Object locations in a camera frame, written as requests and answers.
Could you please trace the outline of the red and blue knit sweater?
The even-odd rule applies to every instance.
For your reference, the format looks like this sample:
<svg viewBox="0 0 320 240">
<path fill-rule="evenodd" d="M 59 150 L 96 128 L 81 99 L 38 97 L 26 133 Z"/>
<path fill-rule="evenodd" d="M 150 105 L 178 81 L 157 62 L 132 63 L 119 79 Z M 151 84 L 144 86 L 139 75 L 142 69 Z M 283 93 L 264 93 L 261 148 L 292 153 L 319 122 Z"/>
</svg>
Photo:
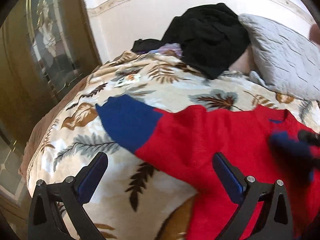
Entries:
<svg viewBox="0 0 320 240">
<path fill-rule="evenodd" d="M 295 237 L 319 211 L 319 172 L 307 172 L 293 161 L 292 153 L 274 150 L 269 143 L 274 133 L 297 140 L 304 129 L 286 109 L 258 106 L 244 112 L 208 111 L 193 105 L 169 113 L 127 95 L 109 98 L 96 109 L 111 139 L 197 190 L 186 239 L 214 239 L 236 209 L 213 170 L 217 152 L 262 183 L 284 182 Z"/>
</svg>

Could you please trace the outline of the leaf pattern cream blanket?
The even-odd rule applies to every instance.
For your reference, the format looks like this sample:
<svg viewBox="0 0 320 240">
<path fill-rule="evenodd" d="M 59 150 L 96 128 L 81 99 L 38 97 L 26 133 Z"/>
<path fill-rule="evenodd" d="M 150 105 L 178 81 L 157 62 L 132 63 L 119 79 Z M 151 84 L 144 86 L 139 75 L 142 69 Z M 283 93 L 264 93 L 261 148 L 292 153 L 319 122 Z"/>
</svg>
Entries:
<svg viewBox="0 0 320 240">
<path fill-rule="evenodd" d="M 240 72 L 226 71 L 209 80 L 174 56 L 123 52 L 77 84 L 34 127 L 21 165 L 33 193 L 38 180 L 62 182 L 105 152 L 108 168 L 84 208 L 107 239 L 182 239 L 196 193 L 107 135 L 95 107 L 123 94 L 169 112 L 193 104 L 210 110 L 248 111 L 257 105 L 288 109 L 319 131 L 317 101 L 269 91 Z"/>
</svg>

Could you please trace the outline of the grey quilted pillow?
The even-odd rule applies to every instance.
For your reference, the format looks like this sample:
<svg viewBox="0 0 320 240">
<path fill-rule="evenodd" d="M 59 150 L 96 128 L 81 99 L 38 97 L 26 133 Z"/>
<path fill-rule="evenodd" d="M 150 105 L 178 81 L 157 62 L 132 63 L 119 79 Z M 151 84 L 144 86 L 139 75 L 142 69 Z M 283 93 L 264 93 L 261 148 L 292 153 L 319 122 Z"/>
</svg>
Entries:
<svg viewBox="0 0 320 240">
<path fill-rule="evenodd" d="M 249 79 L 300 100 L 319 100 L 319 48 L 296 31 L 268 18 L 241 14 L 257 70 Z"/>
</svg>

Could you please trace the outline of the black garment pile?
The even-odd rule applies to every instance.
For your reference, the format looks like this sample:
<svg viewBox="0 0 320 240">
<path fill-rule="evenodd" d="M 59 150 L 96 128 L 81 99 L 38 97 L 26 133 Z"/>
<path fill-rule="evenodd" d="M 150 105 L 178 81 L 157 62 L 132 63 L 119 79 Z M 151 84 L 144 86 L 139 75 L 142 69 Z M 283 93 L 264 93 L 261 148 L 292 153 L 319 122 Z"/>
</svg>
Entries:
<svg viewBox="0 0 320 240">
<path fill-rule="evenodd" d="M 243 55 L 250 40 L 237 14 L 217 3 L 189 8 L 173 18 L 161 40 L 139 39 L 131 50 L 149 52 L 173 43 L 180 45 L 184 63 L 212 80 Z"/>
</svg>

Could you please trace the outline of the wooden glass wardrobe door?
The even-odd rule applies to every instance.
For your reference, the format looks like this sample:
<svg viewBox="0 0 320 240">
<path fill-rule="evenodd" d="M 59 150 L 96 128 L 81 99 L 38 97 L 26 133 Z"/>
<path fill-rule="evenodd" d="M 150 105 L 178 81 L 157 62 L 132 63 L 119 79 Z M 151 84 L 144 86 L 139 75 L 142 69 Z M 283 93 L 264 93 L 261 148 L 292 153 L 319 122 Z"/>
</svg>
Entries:
<svg viewBox="0 0 320 240">
<path fill-rule="evenodd" d="M 24 148 L 99 64 L 84 0 L 12 0 L 1 13 L 1 141 Z"/>
</svg>

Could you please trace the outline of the lilac cloth piece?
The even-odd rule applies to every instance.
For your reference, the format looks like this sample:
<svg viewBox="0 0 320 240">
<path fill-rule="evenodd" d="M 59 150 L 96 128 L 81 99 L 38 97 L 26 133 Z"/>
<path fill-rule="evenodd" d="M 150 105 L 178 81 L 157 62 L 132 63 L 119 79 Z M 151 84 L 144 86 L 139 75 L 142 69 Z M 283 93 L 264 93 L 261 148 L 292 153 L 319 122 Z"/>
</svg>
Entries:
<svg viewBox="0 0 320 240">
<path fill-rule="evenodd" d="M 149 53 L 159 53 L 163 55 L 175 56 L 177 58 L 181 58 L 183 54 L 181 46 L 178 43 L 167 43 L 158 49 L 149 51 Z"/>
</svg>

